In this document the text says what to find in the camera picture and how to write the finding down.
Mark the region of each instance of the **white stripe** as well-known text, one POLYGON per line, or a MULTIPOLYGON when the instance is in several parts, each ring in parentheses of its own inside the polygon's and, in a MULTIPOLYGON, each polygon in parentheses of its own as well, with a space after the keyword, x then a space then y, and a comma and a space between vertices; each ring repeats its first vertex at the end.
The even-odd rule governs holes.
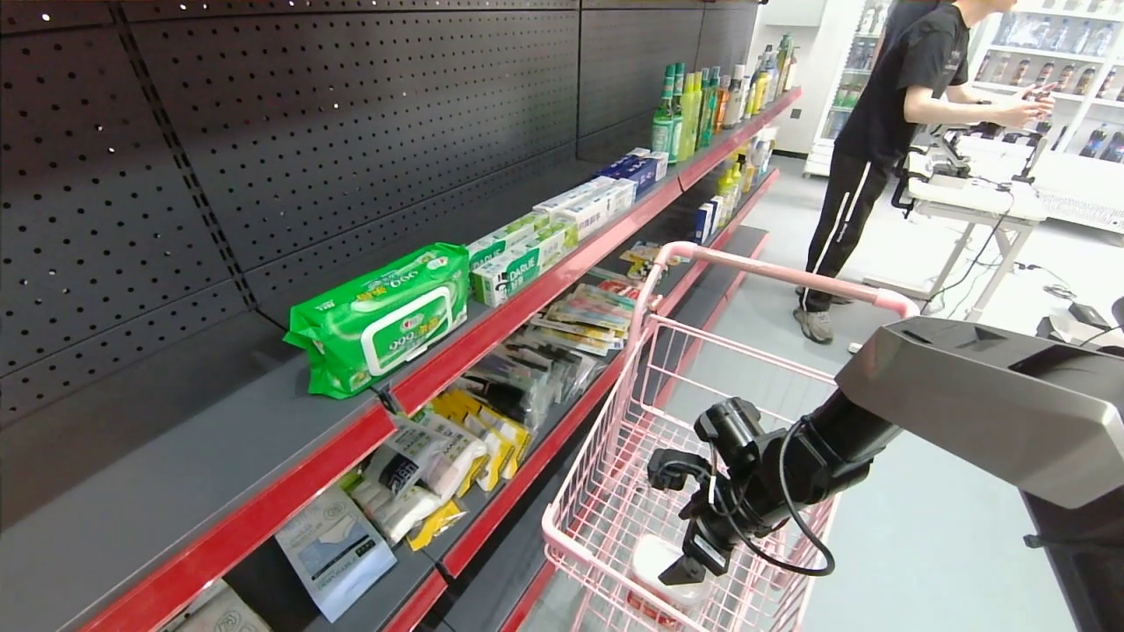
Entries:
MULTIPOLYGON (((847 191, 846 193, 843 193, 843 201, 840 202, 840 209, 837 211, 835 211, 835 224, 832 225, 832 232, 828 233, 827 234, 827 238, 824 240, 824 247, 819 251, 819 259, 816 260, 816 264, 812 268, 812 273, 813 274, 818 273, 819 272, 819 267, 824 263, 824 256, 827 254, 827 246, 830 246, 831 243, 832 243, 832 235, 835 234, 835 231, 839 231, 840 218, 843 217, 843 207, 846 206, 846 202, 847 202, 849 199, 851 199, 851 191, 847 191)), ((808 310, 808 292, 810 290, 807 287, 805 287, 804 288, 804 295, 800 297, 800 307, 803 307, 805 312, 808 310)))
POLYGON ((846 211, 846 217, 843 218, 843 226, 840 228, 840 234, 835 237, 835 243, 843 241, 843 233, 846 233, 846 225, 851 223, 851 214, 854 213, 854 205, 859 201, 859 196, 862 195, 862 188, 867 186, 867 175, 870 173, 870 163, 862 168, 862 178, 859 179, 859 188, 854 190, 854 197, 851 198, 851 208, 846 211))

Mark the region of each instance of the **black t-shirt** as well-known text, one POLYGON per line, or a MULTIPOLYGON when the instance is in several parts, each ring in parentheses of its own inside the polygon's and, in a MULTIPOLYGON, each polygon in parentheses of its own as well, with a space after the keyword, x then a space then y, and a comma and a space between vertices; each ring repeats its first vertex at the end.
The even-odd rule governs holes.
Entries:
POLYGON ((882 37, 882 52, 879 54, 879 58, 886 54, 886 51, 895 42, 897 42, 906 29, 913 26, 915 21, 927 16, 944 2, 951 1, 952 0, 897 0, 890 8, 890 15, 886 18, 886 33, 882 37))
POLYGON ((835 139, 835 151, 892 166, 913 142, 906 123, 906 89, 931 88, 940 98, 949 85, 968 82, 968 26, 960 9, 944 4, 914 22, 891 44, 867 82, 854 111, 835 139))

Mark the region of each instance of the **sneaker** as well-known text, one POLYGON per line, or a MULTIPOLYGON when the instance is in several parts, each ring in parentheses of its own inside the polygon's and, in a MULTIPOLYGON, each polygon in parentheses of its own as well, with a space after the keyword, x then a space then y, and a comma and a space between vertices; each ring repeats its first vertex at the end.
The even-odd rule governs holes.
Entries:
POLYGON ((792 310, 792 317, 800 324, 804 337, 819 344, 835 340, 832 333, 832 317, 826 312, 805 312, 799 307, 792 310))
MULTIPOLYGON (((796 296, 804 296, 804 288, 796 288, 796 296)), ((854 299, 832 295, 832 305, 851 305, 852 303, 854 303, 854 299)))

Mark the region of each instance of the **white wall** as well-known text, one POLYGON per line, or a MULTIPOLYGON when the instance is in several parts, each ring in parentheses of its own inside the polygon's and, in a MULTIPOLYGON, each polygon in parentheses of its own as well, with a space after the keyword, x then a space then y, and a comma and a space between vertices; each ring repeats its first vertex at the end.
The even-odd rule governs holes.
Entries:
MULTIPOLYGON (((777 2, 797 2, 799 0, 776 0, 777 2)), ((834 96, 835 72, 840 67, 840 57, 846 54, 846 47, 854 33, 862 9, 863 0, 831 0, 824 4, 823 20, 819 27, 780 27, 763 24, 772 3, 758 9, 758 20, 753 28, 753 39, 750 44, 749 64, 756 64, 765 44, 777 44, 786 33, 792 34, 792 40, 800 49, 796 53, 796 83, 804 89, 804 96, 796 102, 794 110, 800 110, 800 118, 789 116, 779 121, 777 148, 787 152, 808 153, 812 143, 818 134, 819 117, 834 96)))

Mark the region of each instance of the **hand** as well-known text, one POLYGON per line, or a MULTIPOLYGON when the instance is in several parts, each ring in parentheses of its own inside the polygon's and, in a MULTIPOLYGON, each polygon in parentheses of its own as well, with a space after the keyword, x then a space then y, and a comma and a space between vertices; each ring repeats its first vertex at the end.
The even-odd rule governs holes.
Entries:
POLYGON ((1028 85, 1015 93, 1015 99, 1019 101, 1037 101, 1043 107, 1043 112, 1039 116, 1039 120, 1043 120, 1053 114, 1053 107, 1057 101, 1053 98, 1053 91, 1058 88, 1058 83, 1048 83, 1045 85, 1028 85))
POLYGON ((1008 100, 996 105, 996 111, 990 117, 992 123, 1004 127, 1022 128, 1045 117, 1053 109, 1039 101, 1008 100))

